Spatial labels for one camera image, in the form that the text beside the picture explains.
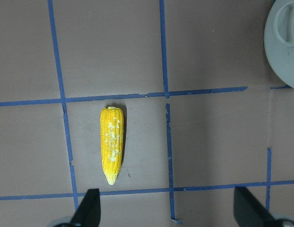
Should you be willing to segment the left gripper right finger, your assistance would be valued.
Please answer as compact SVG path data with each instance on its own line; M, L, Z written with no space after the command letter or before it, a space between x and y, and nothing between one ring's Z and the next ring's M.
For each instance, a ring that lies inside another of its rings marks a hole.
M246 187L235 187L233 215L240 227L282 227Z

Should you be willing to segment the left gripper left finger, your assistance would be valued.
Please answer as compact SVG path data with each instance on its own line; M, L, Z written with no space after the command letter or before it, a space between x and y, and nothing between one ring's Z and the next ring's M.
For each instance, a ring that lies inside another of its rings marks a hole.
M99 189L87 190L78 209L71 218L71 227L98 227L101 219Z

